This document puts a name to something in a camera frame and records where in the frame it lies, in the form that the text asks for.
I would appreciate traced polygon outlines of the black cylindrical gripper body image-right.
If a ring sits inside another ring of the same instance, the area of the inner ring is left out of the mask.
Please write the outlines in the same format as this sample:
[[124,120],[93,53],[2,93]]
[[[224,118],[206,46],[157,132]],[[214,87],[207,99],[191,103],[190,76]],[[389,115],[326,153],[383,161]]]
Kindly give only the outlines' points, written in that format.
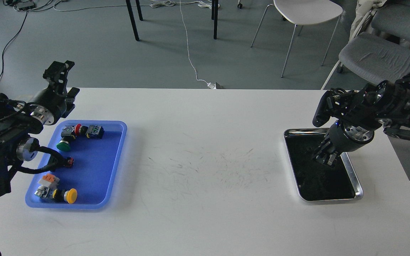
[[336,121],[328,131],[328,137],[337,152],[353,152],[374,139],[374,131]]

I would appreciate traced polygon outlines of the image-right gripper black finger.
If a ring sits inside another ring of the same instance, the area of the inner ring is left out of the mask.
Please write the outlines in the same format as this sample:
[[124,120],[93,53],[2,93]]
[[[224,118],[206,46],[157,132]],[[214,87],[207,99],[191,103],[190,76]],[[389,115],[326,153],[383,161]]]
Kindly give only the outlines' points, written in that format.
[[335,168],[337,162],[339,162],[340,160],[340,157],[340,152],[326,153],[324,158],[324,165],[330,168]]
[[331,141],[322,141],[315,149],[312,159],[318,163],[324,164],[325,154],[333,152],[333,144]]

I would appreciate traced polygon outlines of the black cylindrical gripper body image-left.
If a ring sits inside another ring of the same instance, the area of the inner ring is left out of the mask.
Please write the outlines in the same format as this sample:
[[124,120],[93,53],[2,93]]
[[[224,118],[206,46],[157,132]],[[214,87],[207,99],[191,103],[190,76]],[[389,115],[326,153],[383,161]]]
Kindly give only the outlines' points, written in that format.
[[30,100],[30,116],[42,125],[54,125],[70,114],[70,98],[65,87],[47,87]]

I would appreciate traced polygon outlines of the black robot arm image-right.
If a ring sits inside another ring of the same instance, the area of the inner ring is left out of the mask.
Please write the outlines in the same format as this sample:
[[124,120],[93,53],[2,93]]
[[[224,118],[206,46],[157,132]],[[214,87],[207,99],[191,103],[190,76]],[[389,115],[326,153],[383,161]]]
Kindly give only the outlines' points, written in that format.
[[410,73],[395,82],[367,84],[363,89],[327,90],[318,104],[312,123],[321,127],[337,118],[312,160],[335,167],[343,152],[353,152],[370,143],[380,127],[393,138],[410,141]]

